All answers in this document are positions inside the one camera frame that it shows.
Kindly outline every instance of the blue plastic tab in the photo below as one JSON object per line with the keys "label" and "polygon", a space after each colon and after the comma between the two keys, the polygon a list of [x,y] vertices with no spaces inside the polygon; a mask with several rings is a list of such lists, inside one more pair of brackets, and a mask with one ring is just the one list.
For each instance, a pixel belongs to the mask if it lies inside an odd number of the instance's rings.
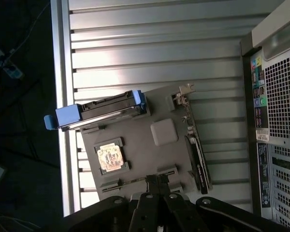
{"label": "blue plastic tab", "polygon": [[44,123],[45,123],[46,129],[48,129],[50,131],[51,130],[56,130],[57,127],[58,127],[54,117],[51,116],[51,115],[44,116]]}
{"label": "blue plastic tab", "polygon": [[133,90],[132,93],[133,93],[136,105],[144,105],[145,104],[145,96],[140,90]]}
{"label": "blue plastic tab", "polygon": [[81,115],[78,110],[78,104],[69,105],[56,109],[56,115],[59,127],[81,121]]}

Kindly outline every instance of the dark floor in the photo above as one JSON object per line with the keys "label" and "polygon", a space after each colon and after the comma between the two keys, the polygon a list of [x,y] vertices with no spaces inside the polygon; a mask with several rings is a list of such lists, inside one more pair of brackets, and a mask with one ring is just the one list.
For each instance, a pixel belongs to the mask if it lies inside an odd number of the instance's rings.
{"label": "dark floor", "polygon": [[[1,0],[0,49],[16,48],[48,2]],[[7,169],[0,182],[0,214],[43,226],[63,215],[58,136],[43,122],[56,107],[50,6],[11,61],[25,77],[16,82],[0,72],[0,165]],[[25,133],[6,136],[16,132]],[[29,231],[0,222],[9,232]]]}

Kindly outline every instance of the barcode label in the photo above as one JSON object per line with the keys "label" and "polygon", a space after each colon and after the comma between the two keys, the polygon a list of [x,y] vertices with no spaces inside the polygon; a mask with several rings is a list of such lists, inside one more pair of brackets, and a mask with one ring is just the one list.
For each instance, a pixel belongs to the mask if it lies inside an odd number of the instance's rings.
{"label": "barcode label", "polygon": [[261,141],[269,141],[270,140],[269,131],[267,129],[256,130],[256,138],[257,140]]}

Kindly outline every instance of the power strip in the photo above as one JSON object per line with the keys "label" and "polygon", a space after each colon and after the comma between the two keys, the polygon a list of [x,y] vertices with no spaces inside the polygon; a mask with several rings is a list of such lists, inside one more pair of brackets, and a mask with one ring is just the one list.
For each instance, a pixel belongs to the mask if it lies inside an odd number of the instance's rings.
{"label": "power strip", "polygon": [[4,59],[2,58],[4,57],[4,55],[5,54],[0,50],[0,68],[2,68],[9,75],[10,78],[22,79],[24,77],[24,74],[20,71],[19,68],[17,68],[16,65],[14,65],[9,60],[5,62],[4,67],[2,66],[4,62]]}

